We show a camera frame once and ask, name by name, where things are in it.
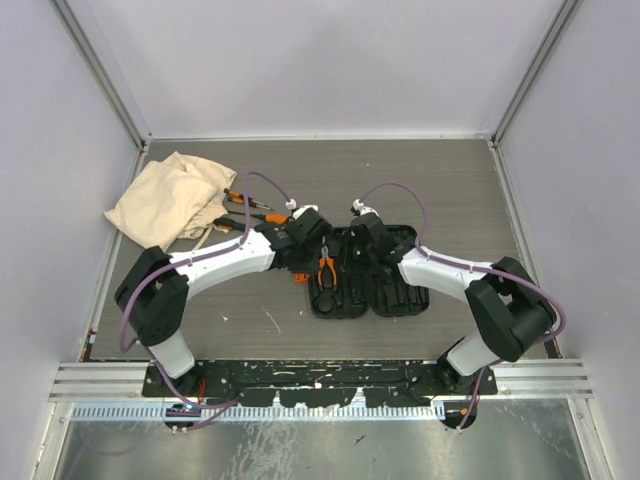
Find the black tool case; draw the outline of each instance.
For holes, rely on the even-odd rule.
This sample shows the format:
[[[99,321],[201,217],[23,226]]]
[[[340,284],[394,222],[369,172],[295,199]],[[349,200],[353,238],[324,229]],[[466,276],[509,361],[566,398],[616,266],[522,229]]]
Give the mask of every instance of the black tool case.
[[[398,242],[413,243],[416,231],[408,225],[387,225]],[[351,261],[348,227],[334,228],[326,239],[338,282],[335,288],[322,288],[318,275],[308,281],[311,310],[320,318],[357,318],[368,307],[381,317],[417,315],[429,307],[429,290],[407,285],[399,273],[382,275]]]

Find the gray wood surface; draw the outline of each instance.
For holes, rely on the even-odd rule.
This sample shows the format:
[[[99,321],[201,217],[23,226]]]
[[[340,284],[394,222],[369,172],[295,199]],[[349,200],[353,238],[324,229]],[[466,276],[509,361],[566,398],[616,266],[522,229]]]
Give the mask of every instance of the gray wood surface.
[[[385,181],[414,187],[429,209],[423,243],[441,253],[476,261],[517,255],[493,161],[480,140],[380,141],[206,141],[154,142],[148,160],[174,151],[218,161],[239,172],[267,173],[299,203],[320,206],[334,226],[348,225],[349,207],[366,190]],[[279,194],[252,179],[251,196],[274,207]],[[242,179],[234,184],[241,188]],[[388,187],[368,203],[387,223],[422,222],[415,201]],[[231,238],[212,233],[207,244]],[[171,251],[195,242],[178,241]],[[121,313],[113,292],[142,249],[123,238],[98,327],[92,358],[119,357]],[[286,271],[251,274],[203,292],[189,301],[182,332],[196,358],[436,358],[473,328],[468,307],[437,292],[421,315],[323,320],[310,312],[306,286]],[[277,327],[269,318],[273,317]],[[542,356],[536,348],[530,356]],[[129,358],[145,358],[134,348]]]

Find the cloth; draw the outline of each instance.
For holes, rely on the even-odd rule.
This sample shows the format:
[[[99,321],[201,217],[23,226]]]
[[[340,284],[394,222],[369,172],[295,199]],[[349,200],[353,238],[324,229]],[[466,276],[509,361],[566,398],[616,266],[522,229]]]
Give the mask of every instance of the cloth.
[[[105,216],[136,243],[166,251],[176,238],[197,238],[226,215],[224,189],[235,177],[224,165],[174,152],[149,162]]]

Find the scratch on table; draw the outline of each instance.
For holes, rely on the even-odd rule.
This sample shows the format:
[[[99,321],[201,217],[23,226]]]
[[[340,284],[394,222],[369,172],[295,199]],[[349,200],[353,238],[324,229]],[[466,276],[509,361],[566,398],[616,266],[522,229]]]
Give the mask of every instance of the scratch on table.
[[[278,326],[276,321],[273,319],[271,314],[269,312],[267,312],[264,307],[262,307],[262,311],[267,314],[267,317],[269,317],[271,319],[271,321],[273,322],[273,324],[276,326],[276,328],[278,329],[278,335],[282,335],[282,331],[280,331],[280,327]]]

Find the robotic arm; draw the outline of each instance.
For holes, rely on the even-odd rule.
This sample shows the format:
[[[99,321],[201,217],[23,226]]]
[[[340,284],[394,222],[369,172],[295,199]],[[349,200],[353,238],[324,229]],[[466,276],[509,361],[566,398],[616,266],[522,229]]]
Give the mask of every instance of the robotic arm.
[[[382,275],[397,271],[409,285],[434,289],[469,304],[477,330],[438,359],[440,379],[448,388],[455,389],[485,365],[518,360],[555,322],[554,310],[537,294],[473,268],[462,270],[449,265],[471,262],[428,250],[423,254],[413,244],[398,244],[377,212],[369,207],[360,206],[354,213],[357,215],[351,223],[354,262]],[[116,302],[124,310],[133,290],[149,274],[170,264],[178,265],[142,291],[131,315],[131,325],[140,343],[153,353],[170,377],[178,379],[195,365],[179,330],[185,304],[191,297],[251,272],[287,268],[293,273],[315,273],[322,238],[331,229],[317,207],[305,206],[294,212],[286,226],[257,225],[242,245],[214,258],[201,260],[229,249],[238,239],[171,255],[158,247],[150,248],[143,252],[117,290]],[[522,265],[508,257],[496,264],[473,265],[531,281]],[[502,297],[510,300],[505,303]]]

